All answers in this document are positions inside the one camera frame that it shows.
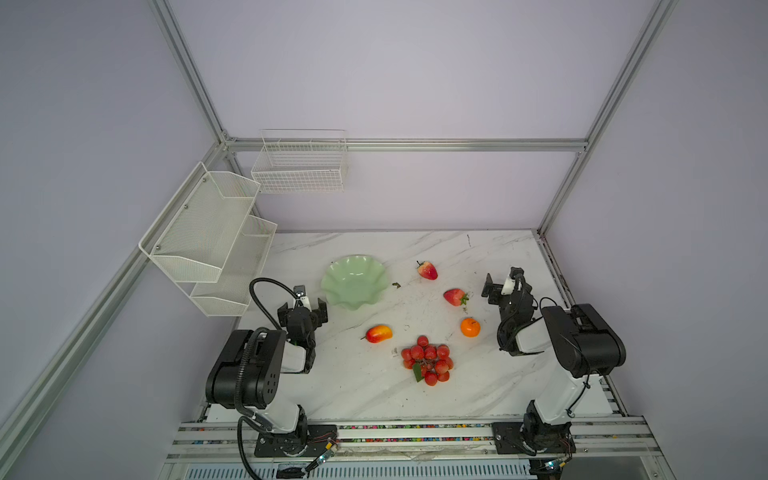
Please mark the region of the fake strawberry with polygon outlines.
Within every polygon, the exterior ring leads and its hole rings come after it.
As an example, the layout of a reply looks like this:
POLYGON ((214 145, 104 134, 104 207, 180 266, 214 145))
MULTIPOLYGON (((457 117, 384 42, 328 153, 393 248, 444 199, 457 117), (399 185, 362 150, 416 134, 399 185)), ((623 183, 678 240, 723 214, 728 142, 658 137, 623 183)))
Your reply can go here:
POLYGON ((452 306, 461 307, 465 306, 468 302, 468 294, 460 289, 453 288, 443 293, 443 298, 452 306))
POLYGON ((436 267, 429 261, 419 262, 417 273, 424 279, 434 281, 438 278, 436 267))

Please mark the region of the green wavy fruit bowl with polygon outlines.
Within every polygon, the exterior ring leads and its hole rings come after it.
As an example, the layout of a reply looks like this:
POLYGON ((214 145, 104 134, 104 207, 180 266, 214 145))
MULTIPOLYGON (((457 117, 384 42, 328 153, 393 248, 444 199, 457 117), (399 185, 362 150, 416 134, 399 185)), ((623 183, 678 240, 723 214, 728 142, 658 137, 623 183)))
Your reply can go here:
POLYGON ((332 262, 321 280, 327 302, 348 311, 374 305, 390 287, 384 265, 365 255, 348 256, 332 262))

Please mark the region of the fake orange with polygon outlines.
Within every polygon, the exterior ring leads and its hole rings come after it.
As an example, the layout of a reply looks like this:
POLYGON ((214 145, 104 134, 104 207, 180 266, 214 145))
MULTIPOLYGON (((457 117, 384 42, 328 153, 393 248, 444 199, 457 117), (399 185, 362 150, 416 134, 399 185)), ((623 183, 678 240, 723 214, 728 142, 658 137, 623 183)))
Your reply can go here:
POLYGON ((460 323, 460 331, 465 337, 475 338, 481 333, 481 330, 481 324, 474 318, 465 318, 460 323))

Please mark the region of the red yellow fake mango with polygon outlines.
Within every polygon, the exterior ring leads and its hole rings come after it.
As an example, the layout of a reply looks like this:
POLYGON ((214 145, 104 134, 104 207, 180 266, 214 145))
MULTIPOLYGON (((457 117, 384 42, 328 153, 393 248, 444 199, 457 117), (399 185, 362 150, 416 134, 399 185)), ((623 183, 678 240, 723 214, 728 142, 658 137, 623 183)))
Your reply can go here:
POLYGON ((371 344, 378 344, 393 337, 393 331, 387 325, 376 325, 365 333, 363 340, 371 344))

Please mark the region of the red lychee bunch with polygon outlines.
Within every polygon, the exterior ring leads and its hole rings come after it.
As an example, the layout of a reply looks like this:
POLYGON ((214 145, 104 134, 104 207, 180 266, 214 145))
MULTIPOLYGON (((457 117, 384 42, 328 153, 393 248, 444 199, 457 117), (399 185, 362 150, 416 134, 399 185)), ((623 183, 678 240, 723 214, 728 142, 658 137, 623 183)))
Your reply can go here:
POLYGON ((416 382, 428 386, 448 382, 454 369, 451 349, 447 344, 436 344, 426 335, 417 337, 413 345, 400 350, 403 367, 411 371, 416 382))

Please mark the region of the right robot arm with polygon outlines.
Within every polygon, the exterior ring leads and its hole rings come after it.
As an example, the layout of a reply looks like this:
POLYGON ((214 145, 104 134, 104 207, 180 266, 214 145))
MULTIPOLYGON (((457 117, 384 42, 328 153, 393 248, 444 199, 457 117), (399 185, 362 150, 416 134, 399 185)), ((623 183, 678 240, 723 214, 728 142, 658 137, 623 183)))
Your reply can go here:
POLYGON ((572 445, 575 409, 592 383, 625 363, 623 341, 588 303, 565 309, 551 300, 544 306, 519 267, 503 283, 487 275, 481 297, 498 308, 500 351, 523 357, 550 348, 559 364, 541 394, 529 402, 521 423, 511 431, 494 426, 497 441, 531 455, 566 450, 572 445))

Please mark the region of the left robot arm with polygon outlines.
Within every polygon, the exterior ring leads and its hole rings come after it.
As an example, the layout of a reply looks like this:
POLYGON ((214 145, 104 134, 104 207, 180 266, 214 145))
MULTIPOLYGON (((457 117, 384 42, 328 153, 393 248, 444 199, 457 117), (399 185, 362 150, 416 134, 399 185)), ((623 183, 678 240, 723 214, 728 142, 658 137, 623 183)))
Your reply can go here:
POLYGON ((282 328, 233 331, 205 385, 206 400, 246 417, 254 429, 270 435, 303 435, 303 408, 278 395, 282 375, 307 374, 316 359, 317 329, 328 322, 327 304, 283 305, 282 328))

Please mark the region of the white mesh two-tier shelf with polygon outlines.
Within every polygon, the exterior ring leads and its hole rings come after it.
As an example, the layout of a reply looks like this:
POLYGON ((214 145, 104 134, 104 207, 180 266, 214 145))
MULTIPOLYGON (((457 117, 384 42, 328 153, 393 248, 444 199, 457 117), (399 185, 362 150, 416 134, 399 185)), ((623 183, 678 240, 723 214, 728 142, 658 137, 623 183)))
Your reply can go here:
POLYGON ((198 163, 138 243, 208 317, 240 317, 277 224, 256 214, 260 184, 198 163))

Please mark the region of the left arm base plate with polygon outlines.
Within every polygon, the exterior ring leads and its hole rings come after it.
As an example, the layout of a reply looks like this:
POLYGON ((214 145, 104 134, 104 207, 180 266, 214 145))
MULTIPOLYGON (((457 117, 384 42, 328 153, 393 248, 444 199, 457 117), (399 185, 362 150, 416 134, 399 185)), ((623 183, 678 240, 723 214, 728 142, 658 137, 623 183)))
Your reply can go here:
POLYGON ((317 457, 338 439, 338 429, 330 424, 309 424, 297 431, 259 436, 253 454, 256 458, 317 457))

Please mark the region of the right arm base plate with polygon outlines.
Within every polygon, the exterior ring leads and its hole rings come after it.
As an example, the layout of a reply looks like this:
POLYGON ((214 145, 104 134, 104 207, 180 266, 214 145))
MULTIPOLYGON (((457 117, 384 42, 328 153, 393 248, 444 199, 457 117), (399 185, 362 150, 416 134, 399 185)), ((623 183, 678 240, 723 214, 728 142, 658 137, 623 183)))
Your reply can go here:
POLYGON ((558 455, 573 454, 576 450, 570 432, 570 423, 562 425, 523 422, 496 422, 491 424, 492 437, 498 454, 558 455))

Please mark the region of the aluminium frame rail front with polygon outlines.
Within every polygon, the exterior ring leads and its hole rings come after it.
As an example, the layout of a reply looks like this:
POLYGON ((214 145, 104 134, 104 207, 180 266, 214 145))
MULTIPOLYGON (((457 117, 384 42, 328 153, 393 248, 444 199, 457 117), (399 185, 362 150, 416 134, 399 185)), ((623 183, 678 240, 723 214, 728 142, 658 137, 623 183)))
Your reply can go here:
MULTIPOLYGON (((571 424, 570 454, 577 457, 660 456, 661 448, 641 417, 577 418, 571 424)), ((467 421, 351 421, 337 426, 338 460, 443 460, 511 456, 522 440, 510 428, 498 430, 491 419, 467 421)), ((233 423, 183 423, 167 463, 234 462, 239 459, 233 423)))

